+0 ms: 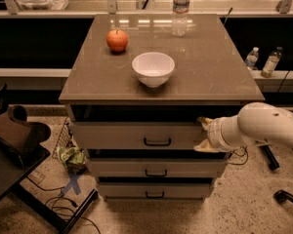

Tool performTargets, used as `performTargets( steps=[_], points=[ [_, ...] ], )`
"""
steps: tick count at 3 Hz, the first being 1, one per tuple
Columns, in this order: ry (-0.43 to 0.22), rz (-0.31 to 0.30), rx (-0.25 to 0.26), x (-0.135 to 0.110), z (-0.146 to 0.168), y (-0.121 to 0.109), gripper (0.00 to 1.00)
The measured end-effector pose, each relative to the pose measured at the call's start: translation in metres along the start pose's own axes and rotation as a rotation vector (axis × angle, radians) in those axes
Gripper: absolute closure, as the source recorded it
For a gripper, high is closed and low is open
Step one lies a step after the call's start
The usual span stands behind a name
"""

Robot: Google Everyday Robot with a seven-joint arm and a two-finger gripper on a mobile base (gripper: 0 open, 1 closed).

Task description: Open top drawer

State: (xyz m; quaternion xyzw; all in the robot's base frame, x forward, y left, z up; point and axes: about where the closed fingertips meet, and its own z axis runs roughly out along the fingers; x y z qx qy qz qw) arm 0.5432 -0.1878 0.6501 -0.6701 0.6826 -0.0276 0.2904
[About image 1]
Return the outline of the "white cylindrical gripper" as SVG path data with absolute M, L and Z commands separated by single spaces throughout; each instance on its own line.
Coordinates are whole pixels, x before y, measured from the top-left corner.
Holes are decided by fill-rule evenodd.
M 218 153 L 230 152 L 241 146 L 240 130 L 237 117 L 221 117 L 210 119 L 198 117 L 197 121 L 207 131 L 208 139 L 204 139 L 193 149 L 197 152 Z

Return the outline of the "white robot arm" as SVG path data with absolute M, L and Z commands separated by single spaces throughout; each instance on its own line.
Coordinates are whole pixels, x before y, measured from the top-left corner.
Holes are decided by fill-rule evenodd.
M 243 106 L 231 117 L 199 121 L 207 138 L 193 149 L 198 152 L 232 152 L 239 147 L 281 145 L 293 149 L 293 112 L 263 102 Z

